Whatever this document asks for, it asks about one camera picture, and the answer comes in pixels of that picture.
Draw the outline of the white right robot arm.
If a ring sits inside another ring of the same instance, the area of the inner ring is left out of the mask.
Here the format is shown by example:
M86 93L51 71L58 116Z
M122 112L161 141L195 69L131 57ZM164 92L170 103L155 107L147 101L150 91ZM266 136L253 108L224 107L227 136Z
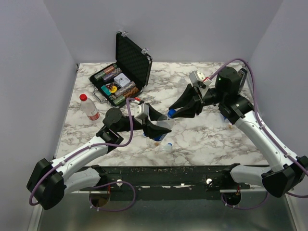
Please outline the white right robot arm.
M174 118L193 118L205 106L217 105L220 113L241 130L259 149L268 167L250 167L233 164L221 177L228 189L238 183L264 187L272 196L281 197L300 183L308 169L308 158L299 157L287 148L260 120L252 103L240 94L242 76L232 67L218 71L215 86L211 80L192 72L191 83L178 100L170 106Z

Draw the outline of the pepsi bottle near metronome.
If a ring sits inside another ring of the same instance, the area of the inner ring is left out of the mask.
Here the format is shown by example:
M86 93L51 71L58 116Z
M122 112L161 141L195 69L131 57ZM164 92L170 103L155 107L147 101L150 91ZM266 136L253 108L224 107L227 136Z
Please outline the pepsi bottle near metronome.
M233 129L233 124L225 116L223 116L223 123L225 128Z

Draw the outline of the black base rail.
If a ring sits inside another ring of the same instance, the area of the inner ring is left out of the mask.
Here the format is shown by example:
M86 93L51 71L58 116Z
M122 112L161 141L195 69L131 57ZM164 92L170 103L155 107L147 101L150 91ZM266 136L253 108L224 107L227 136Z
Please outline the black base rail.
M128 186L112 185L111 200L127 201L136 194L136 200L218 200L220 192L235 193L250 186L236 183L228 174L230 166L162 166L162 167L102 167L92 166L100 176L98 185L84 190L105 193L106 183L122 180Z

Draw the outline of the clear plastic bottle left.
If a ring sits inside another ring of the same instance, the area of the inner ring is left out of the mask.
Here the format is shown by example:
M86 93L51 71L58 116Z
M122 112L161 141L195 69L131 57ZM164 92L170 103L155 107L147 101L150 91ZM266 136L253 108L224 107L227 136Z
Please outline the clear plastic bottle left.
M185 77L181 77L179 82L178 82L178 84L179 84L180 87L184 87L185 88L188 83L187 83L187 80L186 80Z

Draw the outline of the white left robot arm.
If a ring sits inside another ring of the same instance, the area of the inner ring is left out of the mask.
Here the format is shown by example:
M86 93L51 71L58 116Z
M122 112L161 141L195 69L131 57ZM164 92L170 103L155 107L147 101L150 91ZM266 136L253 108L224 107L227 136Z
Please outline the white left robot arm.
M32 206L41 205L48 210L56 206L70 192L84 188L102 190L107 183L106 177L97 167L82 168L89 162L104 156L118 147L125 147L120 132L129 132L129 139L135 130L143 130L146 137L158 139L171 132L166 125L176 110L163 115L148 103L136 103L135 114L124 116L120 109L109 109L103 120L103 127L83 146L65 156L48 161L38 161L26 185L31 195Z

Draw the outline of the black poker chip case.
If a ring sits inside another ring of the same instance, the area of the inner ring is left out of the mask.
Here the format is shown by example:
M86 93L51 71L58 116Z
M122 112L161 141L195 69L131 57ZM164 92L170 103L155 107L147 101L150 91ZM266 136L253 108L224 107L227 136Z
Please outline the black poker chip case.
M115 42L115 62L89 80L112 106L122 107L127 97L138 96L148 85L153 59L148 49L140 48L126 32L117 32Z

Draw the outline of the blue label pepsi bottle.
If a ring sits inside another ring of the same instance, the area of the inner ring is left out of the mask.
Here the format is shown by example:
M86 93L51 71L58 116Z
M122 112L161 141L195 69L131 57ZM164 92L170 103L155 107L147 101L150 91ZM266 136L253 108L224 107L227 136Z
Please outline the blue label pepsi bottle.
M151 122L146 126L143 136L149 139L149 145L157 147L166 135L171 132L173 125L174 119L169 115L162 115L155 121L155 123Z

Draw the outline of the red label plastic bottle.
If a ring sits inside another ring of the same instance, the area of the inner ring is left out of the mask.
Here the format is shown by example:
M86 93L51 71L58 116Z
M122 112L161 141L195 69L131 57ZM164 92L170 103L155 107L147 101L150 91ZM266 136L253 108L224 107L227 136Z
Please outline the red label plastic bottle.
M87 100L84 102L80 100L80 105L89 120L96 121L99 119L100 113L90 98L87 98Z

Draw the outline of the black metronome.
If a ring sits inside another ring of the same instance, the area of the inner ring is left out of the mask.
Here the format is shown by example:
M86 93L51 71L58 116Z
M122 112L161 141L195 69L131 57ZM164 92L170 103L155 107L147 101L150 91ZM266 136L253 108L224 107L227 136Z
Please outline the black metronome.
M247 74L248 71L245 68L241 68L238 72L237 72L238 76L241 78L241 82L240 82L240 86L239 86L239 92L242 91L246 78L247 78Z

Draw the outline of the red bottle cap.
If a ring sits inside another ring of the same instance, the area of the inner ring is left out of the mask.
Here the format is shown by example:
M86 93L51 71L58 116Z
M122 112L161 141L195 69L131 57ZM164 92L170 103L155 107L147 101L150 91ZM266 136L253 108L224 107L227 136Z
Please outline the red bottle cap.
M81 94L81 95L79 96L79 98L80 98L80 100L83 101L83 102L87 100L86 94Z

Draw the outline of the blue bottle cap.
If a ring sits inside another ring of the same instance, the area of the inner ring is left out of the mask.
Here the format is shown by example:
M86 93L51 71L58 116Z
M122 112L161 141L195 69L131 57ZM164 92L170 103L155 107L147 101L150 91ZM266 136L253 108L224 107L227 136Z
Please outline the blue bottle cap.
M172 119L176 112L177 112L177 110L175 110L175 109L169 109L169 111L167 113L168 119Z

